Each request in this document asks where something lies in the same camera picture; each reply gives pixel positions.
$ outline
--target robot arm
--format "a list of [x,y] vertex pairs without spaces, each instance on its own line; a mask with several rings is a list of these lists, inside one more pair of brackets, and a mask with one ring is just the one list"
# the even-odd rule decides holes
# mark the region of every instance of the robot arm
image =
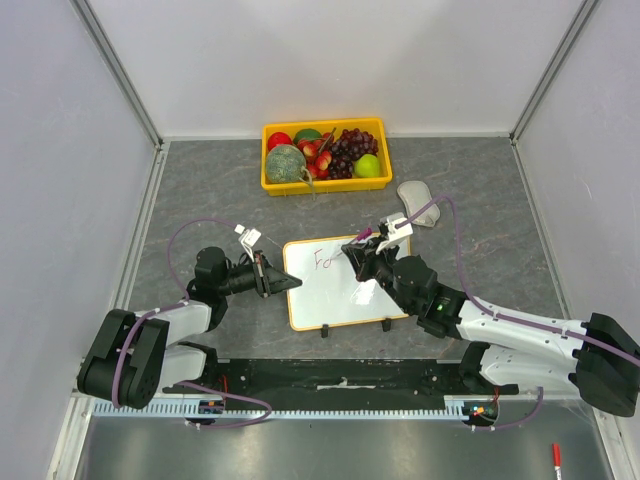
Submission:
[[[420,256],[397,259],[399,243],[412,233],[411,224],[394,215],[382,220],[380,235],[366,243],[342,247],[358,281],[375,280],[417,323],[438,338],[469,340],[460,374],[473,391],[488,387],[542,386],[546,391],[576,390],[589,404],[619,416],[632,416],[640,371],[626,360],[573,337],[545,330],[555,327],[604,341],[636,358],[640,347],[610,317],[594,313],[589,322],[560,320],[508,310],[473,299],[438,282],[437,273]],[[525,324],[506,321],[513,316]]]
[[[248,232],[253,235],[249,238],[252,243],[247,243],[246,234],[244,240],[240,237],[246,252],[237,265],[218,247],[201,250],[195,278],[187,286],[189,301],[142,324],[120,375],[121,405],[144,408],[157,389],[202,375],[208,349],[181,340],[216,328],[227,311],[227,296],[255,290],[266,298],[302,285],[301,280],[271,266],[262,252],[253,252],[255,230]],[[136,318],[144,313],[117,309],[107,313],[78,374],[78,390],[111,399],[121,347]]]

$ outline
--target cantaloupe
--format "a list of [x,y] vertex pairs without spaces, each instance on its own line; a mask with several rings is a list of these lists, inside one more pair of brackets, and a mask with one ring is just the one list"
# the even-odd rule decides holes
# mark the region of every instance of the cantaloupe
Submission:
[[265,173],[271,183],[305,181],[307,162],[304,155],[293,145],[278,145],[267,155]]

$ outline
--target red marker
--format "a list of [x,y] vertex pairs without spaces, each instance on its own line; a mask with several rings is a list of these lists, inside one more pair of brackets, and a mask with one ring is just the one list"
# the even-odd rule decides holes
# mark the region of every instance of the red marker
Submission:
[[552,444],[553,447],[553,468],[556,471],[556,480],[562,480],[562,472],[560,466],[562,465],[562,458],[560,457],[560,446],[557,443]]

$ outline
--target grapes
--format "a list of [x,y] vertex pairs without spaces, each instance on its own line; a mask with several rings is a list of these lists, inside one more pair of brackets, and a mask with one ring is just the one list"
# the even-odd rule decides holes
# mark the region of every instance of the grapes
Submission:
[[346,179],[353,177],[353,162],[367,153],[378,153],[378,141],[367,131],[361,132],[358,128],[345,129],[329,148],[333,157],[329,165],[329,178]]

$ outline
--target red marker cap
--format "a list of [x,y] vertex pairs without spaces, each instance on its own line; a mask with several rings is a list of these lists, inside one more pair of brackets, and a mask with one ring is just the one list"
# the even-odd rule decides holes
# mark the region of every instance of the red marker cap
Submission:
[[557,443],[552,444],[553,447],[553,466],[559,467],[562,465],[562,458],[560,457],[560,445]]

